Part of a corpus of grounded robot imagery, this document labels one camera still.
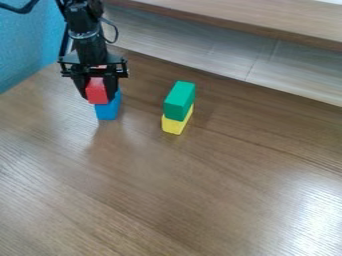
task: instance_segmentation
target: cable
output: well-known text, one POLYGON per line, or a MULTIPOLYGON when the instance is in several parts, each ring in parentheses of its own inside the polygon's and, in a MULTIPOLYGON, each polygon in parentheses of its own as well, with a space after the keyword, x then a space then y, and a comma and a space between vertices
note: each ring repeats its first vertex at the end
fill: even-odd
POLYGON ((8 4, 4 4, 0 2, 0 8, 5 9, 10 12, 15 12, 19 14, 27 14, 32 11, 33 7, 39 2, 39 0, 31 0, 27 4, 25 4, 22 8, 16 8, 8 4))
POLYGON ((117 26, 116 26, 113 22, 111 22, 110 20, 107 20, 107 19, 105 19, 105 18, 103 18, 103 17, 100 18, 100 21, 102 21, 102 22, 104 22, 104 23, 106 23, 106 24, 108 24, 109 26, 112 26, 112 27, 114 28, 115 37, 114 37, 114 40, 113 40, 113 41, 108 40, 108 39, 105 38, 102 34, 101 34, 101 36, 103 37, 103 39, 104 39, 107 43, 109 43, 109 44, 115 44, 116 41, 118 41, 118 39, 119 39, 119 30, 118 30, 117 26))

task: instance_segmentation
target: blue wall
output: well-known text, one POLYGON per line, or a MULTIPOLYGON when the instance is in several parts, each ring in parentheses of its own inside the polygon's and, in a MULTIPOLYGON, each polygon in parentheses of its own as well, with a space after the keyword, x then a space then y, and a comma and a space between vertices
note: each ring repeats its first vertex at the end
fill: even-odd
MULTIPOLYGON (((21 7, 29 0, 0 0, 21 7)), ((0 9, 0 93, 57 60, 64 21, 54 0, 26 15, 0 9)))

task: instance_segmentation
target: blue block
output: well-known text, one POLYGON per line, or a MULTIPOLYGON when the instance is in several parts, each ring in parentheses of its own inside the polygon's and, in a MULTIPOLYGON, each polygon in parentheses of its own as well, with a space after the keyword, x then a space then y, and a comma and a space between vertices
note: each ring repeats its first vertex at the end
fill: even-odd
POLYGON ((114 99, 108 104, 95 104, 96 116, 99 120, 115 120, 120 109, 121 92, 120 89, 115 93, 114 99))

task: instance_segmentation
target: green block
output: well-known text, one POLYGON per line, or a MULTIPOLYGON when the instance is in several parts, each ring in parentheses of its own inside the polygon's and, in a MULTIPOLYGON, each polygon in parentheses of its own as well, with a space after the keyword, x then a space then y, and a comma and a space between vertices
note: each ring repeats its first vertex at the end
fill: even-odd
POLYGON ((163 112, 165 117, 172 120, 184 121, 194 100, 195 84, 177 81, 164 100, 163 112))

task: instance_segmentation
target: toy block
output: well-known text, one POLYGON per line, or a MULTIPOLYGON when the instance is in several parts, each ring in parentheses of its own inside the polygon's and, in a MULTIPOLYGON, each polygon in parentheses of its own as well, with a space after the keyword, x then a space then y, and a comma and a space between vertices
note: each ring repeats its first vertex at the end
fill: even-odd
POLYGON ((166 118, 184 121, 195 99, 195 84, 177 81, 164 100, 163 112, 166 118))
POLYGON ((115 93, 114 99, 108 104, 95 104, 96 116, 99 120, 115 120, 120 109, 121 92, 120 89, 115 93))
POLYGON ((86 87, 86 95, 90 104, 108 104, 103 78, 92 77, 86 87))
POLYGON ((180 135, 183 132, 186 124, 188 123, 188 121, 192 115, 193 110, 194 110, 194 104, 192 104, 190 106, 190 109, 189 109, 187 115, 185 116, 184 121, 172 120, 172 119, 167 118, 165 115, 163 115, 162 116, 162 129, 163 129, 163 131, 167 132, 167 133, 180 135))

